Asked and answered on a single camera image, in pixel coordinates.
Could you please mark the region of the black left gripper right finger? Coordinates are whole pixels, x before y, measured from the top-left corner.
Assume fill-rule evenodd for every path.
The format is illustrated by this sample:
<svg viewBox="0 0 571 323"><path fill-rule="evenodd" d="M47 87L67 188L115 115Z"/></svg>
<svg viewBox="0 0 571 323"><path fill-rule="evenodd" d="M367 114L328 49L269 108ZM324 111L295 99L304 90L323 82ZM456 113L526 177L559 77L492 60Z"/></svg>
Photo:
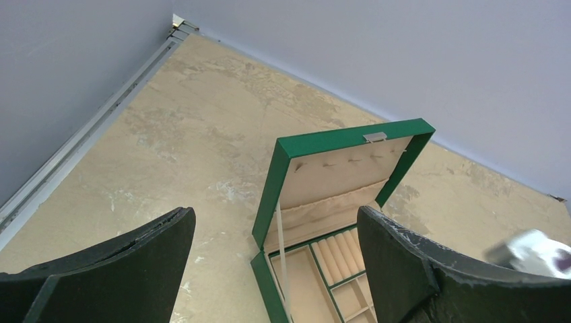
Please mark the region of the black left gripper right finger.
<svg viewBox="0 0 571 323"><path fill-rule="evenodd" d="M360 207L358 238L379 322L569 322L570 281L483 262Z"/></svg>

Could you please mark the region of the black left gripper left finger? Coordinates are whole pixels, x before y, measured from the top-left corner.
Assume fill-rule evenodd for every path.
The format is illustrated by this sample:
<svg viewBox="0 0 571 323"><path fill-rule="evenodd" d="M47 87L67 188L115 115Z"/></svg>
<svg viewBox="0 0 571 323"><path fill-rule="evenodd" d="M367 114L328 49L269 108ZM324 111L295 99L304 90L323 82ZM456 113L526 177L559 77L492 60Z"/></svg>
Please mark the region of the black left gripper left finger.
<svg viewBox="0 0 571 323"><path fill-rule="evenodd" d="M169 322L195 233L178 207L73 254L1 274L2 322Z"/></svg>

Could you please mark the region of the green jewelry tray insert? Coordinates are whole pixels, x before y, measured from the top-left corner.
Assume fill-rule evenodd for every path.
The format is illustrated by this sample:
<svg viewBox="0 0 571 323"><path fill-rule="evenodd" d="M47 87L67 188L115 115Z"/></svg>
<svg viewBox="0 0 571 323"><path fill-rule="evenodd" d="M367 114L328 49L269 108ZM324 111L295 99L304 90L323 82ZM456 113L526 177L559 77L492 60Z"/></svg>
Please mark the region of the green jewelry tray insert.
<svg viewBox="0 0 571 323"><path fill-rule="evenodd" d="M356 226L269 256L282 322L377 322Z"/></svg>

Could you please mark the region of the green jewelry box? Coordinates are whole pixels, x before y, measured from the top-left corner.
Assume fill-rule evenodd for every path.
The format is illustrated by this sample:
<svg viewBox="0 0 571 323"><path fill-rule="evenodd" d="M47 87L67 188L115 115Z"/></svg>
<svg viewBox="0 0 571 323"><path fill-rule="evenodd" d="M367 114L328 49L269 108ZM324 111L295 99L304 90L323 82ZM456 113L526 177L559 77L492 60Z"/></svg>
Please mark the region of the green jewelry box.
<svg viewBox="0 0 571 323"><path fill-rule="evenodd" d="M269 256L356 226L361 206L381 209L433 134L417 118L277 139L252 230L259 252L250 263L270 321L282 322L285 312Z"/></svg>

